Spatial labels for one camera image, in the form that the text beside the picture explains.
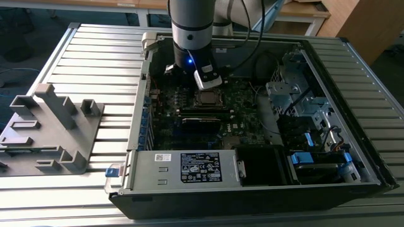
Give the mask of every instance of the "blue cable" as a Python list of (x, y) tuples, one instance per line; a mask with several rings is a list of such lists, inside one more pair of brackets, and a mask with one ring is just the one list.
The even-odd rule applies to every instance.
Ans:
[(15, 98), (15, 96), (5, 96), (5, 95), (0, 95), (0, 97), (5, 97), (5, 98)]
[(5, 72), (13, 71), (13, 70), (31, 70), (31, 71), (35, 71), (35, 72), (41, 73), (41, 70), (38, 70), (38, 69), (33, 69), (33, 68), (15, 68), (15, 69), (7, 69), (7, 70), (2, 71), (0, 74), (5, 73)]

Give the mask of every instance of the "warning label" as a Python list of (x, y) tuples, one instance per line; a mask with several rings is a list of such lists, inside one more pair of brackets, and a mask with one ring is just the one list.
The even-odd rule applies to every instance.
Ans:
[(182, 153), (182, 182), (221, 182), (219, 153)]

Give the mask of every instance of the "blue tab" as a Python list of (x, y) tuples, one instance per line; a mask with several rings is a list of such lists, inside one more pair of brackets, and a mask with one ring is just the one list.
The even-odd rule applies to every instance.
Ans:
[(139, 137), (139, 143), (142, 143), (142, 144), (146, 143), (146, 137), (143, 137), (143, 136)]
[(109, 168), (106, 170), (106, 177), (119, 177), (119, 169)]
[(305, 135), (306, 135), (306, 138), (309, 139), (310, 146), (314, 147), (315, 143), (314, 143), (314, 140), (311, 139), (310, 133), (307, 132), (307, 133), (305, 133)]
[(153, 99), (150, 97), (145, 97), (145, 104), (149, 105), (153, 103)]
[(294, 164), (298, 164), (298, 163), (299, 163), (299, 160), (298, 160), (297, 155), (293, 155), (291, 158), (293, 158), (293, 163), (294, 163)]
[(141, 128), (141, 134), (146, 134), (146, 128)]
[(353, 162), (353, 157), (351, 157), (350, 153), (345, 153), (345, 157), (346, 157), (347, 162)]
[(293, 156), (294, 164), (313, 164), (315, 163), (310, 152), (297, 152)]

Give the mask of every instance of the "wooden table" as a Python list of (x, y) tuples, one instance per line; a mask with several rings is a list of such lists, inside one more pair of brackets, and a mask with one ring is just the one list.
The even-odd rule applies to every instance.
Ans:
[[(167, 14), (167, 0), (141, 0), (138, 7), (147, 10), (147, 15)], [(294, 1), (283, 6), (277, 21), (310, 23), (306, 35), (315, 36), (330, 16), (331, 13), (318, 11), (313, 3)]]
[[(150, 26), (151, 14), (167, 14), (167, 0), (0, 0), (0, 6), (137, 13), (142, 27)], [(330, 16), (330, 12), (318, 11), (311, 3), (291, 2), (285, 5), (277, 20), (310, 23), (306, 35), (317, 35)]]

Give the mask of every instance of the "metal worktable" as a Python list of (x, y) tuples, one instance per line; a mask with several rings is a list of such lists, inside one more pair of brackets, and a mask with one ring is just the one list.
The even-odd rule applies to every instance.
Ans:
[[(399, 225), (404, 222), (404, 187), (378, 198), (359, 199), (341, 207), (302, 213), (173, 220), (130, 220), (105, 193), (105, 171), (125, 161), (131, 114), (141, 78), (142, 37), (162, 28), (71, 25), (51, 55), (38, 83), (53, 83), (61, 96), (74, 102), (94, 99), (106, 103), (90, 167), (85, 175), (0, 178), (2, 227), (197, 225), (255, 222), (294, 222), (294, 226)], [(267, 35), (302, 39), (302, 36)], [(404, 179), (403, 108), (365, 65), (351, 44), (338, 38), (305, 37), (317, 49), (329, 72), (354, 109), (390, 169)], [(114, 178), (114, 185), (121, 179)]]

